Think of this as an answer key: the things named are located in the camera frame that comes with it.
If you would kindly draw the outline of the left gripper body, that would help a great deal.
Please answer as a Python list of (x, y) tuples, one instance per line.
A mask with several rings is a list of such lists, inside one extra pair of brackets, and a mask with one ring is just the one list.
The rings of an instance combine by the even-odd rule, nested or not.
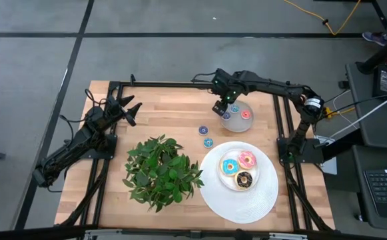
[(126, 111), (119, 105), (117, 99), (118, 98), (114, 98), (113, 96), (106, 99), (104, 117), (109, 125), (112, 125), (121, 119), (125, 119)]

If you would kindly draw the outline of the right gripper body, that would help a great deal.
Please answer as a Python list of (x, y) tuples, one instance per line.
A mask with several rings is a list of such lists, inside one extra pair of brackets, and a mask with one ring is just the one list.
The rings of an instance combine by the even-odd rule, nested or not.
[(212, 107), (212, 110), (219, 116), (223, 116), (228, 109), (228, 102), (221, 100), (216, 101), (214, 106)]

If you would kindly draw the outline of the large blue frosted donut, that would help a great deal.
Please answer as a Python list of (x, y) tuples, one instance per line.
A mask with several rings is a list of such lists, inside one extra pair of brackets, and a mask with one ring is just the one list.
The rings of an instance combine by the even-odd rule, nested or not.
[(220, 170), (224, 175), (232, 176), (239, 172), (238, 161), (235, 159), (225, 159), (220, 165)]

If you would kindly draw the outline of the large pink frosted donut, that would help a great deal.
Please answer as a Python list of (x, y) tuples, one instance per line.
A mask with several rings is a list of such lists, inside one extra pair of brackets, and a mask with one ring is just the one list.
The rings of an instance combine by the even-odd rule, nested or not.
[(252, 169), (256, 165), (256, 157), (251, 151), (241, 151), (238, 156), (238, 164), (243, 169)]

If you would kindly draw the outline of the large chocolate frosted donut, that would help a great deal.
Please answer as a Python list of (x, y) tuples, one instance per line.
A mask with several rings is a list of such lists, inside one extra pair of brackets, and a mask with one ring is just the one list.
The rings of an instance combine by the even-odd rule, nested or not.
[(235, 175), (235, 183), (239, 189), (248, 189), (252, 182), (252, 175), (248, 171), (239, 171)]

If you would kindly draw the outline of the green artificial plant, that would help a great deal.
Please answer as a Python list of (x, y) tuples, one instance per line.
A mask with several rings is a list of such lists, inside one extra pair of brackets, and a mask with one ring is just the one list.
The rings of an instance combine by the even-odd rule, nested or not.
[(173, 138), (166, 135), (149, 137), (128, 153), (123, 183), (130, 189), (130, 198), (146, 203), (157, 213), (172, 203), (194, 196), (204, 187), (202, 170), (193, 163)]

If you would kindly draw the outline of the white round plate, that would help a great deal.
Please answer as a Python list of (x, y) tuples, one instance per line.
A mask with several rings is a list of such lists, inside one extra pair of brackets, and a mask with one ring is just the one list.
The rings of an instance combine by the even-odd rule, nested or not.
[(220, 158), (220, 161), (219, 161), (219, 164), (218, 164), (218, 167), (217, 167), (217, 175), (219, 176), (222, 184), (225, 185), (226, 187), (228, 187), (229, 189), (234, 190), (234, 191), (246, 191), (246, 190), (249, 190), (250, 188), (252, 188), (257, 183), (258, 178), (260, 176), (260, 169), (258, 167), (257, 158), (256, 158), (256, 165), (252, 169), (243, 169), (242, 167), (239, 166), (239, 171), (248, 171), (252, 175), (253, 182), (252, 182), (252, 185), (248, 189), (239, 189), (236, 186), (236, 183), (235, 183), (235, 175), (236, 174), (232, 175), (232, 176), (227, 176), (227, 175), (224, 175), (222, 173), (222, 171), (220, 170), (220, 165), (221, 165), (222, 161), (225, 160), (225, 159), (235, 159), (235, 160), (238, 161), (238, 156), (240, 155), (241, 151), (248, 151), (248, 150), (244, 150), (244, 149), (230, 149), (230, 150), (226, 151), (222, 155), (222, 157)]

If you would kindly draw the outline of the white woven round placemat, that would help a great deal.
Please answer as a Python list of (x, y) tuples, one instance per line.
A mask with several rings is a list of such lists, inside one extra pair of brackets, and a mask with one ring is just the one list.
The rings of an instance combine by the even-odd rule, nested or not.
[[(246, 191), (234, 191), (222, 184), (217, 167), (222, 155), (230, 149), (252, 151), (260, 169), (257, 183)], [(253, 223), (266, 216), (278, 197), (278, 176), (272, 161), (259, 148), (241, 141), (229, 141), (211, 149), (202, 160), (200, 188), (205, 203), (217, 215), (233, 223)]]

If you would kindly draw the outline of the dark grey side desk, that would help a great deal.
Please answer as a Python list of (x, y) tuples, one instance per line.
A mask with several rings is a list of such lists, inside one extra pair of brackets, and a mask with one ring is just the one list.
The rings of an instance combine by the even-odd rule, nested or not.
[(357, 194), (363, 220), (387, 230), (387, 218), (377, 214), (364, 177), (366, 170), (387, 169), (387, 104), (371, 113), (382, 104), (381, 100), (371, 100), (373, 76), (359, 72), (355, 63), (346, 66), (346, 74), (353, 100), (367, 99), (356, 106), (356, 114), (363, 120), (359, 129), (324, 147), (323, 156), (325, 160), (336, 158), (338, 187)]

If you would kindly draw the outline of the black steel column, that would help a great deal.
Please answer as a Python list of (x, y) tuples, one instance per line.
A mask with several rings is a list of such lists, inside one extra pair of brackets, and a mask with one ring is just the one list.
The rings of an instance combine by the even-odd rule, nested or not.
[(356, 66), (359, 72), (363, 74), (371, 74), (371, 72), (373, 72), (379, 64), (385, 62), (385, 60), (387, 60), (387, 44), (365, 62), (357, 62)]

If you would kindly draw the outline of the person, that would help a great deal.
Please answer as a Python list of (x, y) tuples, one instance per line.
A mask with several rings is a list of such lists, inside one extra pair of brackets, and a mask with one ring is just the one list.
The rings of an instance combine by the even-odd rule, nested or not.
[(376, 43), (379, 46), (385, 46), (387, 44), (387, 34), (363, 32), (362, 38), (368, 42)]

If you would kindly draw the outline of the black table frame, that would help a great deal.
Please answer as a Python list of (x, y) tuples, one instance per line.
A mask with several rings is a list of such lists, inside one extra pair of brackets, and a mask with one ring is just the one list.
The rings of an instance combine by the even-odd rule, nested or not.
[[(118, 94), (123, 92), (124, 86), (130, 87), (176, 87), (176, 88), (196, 88), (196, 89), (210, 89), (211, 82), (194, 80), (187, 82), (136, 82), (135, 77), (131, 75), (129, 82), (114, 82), (109, 83), (108, 93), (112, 93), (112, 86), (119, 88)], [(0, 240), (69, 240), (72, 238), (81, 237), (96, 237), (101, 235), (168, 235), (173, 237), (189, 237), (191, 239), (202, 239), (203, 237), (234, 237), (235, 239), (242, 239), (245, 235), (249, 237), (260, 237), (262, 239), (278, 239), (278, 240), (387, 240), (387, 238), (370, 237), (365, 235), (351, 235), (341, 233), (331, 229), (324, 221), (317, 215), (312, 205), (306, 199), (305, 194), (300, 187), (294, 182), (292, 173), (285, 167), (286, 179), (288, 180), (288, 194), (293, 200), (293, 194), (300, 199), (302, 206), (306, 209), (306, 213), (310, 215), (312, 220), (316, 223), (318, 230), (307, 230), (294, 228), (291, 232), (276, 232), (268, 231), (243, 231), (237, 229), (234, 231), (217, 231), (217, 230), (183, 230), (183, 229), (139, 229), (139, 228), (101, 228), (96, 223), (91, 225), (80, 224), (75, 225), (75, 220), (79, 218), (84, 211), (91, 198), (97, 191), (105, 185), (104, 180), (107, 176), (107, 170), (103, 169), (98, 176), (98, 179), (87, 189), (86, 196), (81, 201), (81, 204), (75, 209), (69, 218), (62, 224), (54, 227), (38, 228), (38, 229), (24, 229), (17, 227), (15, 230), (0, 231)]]

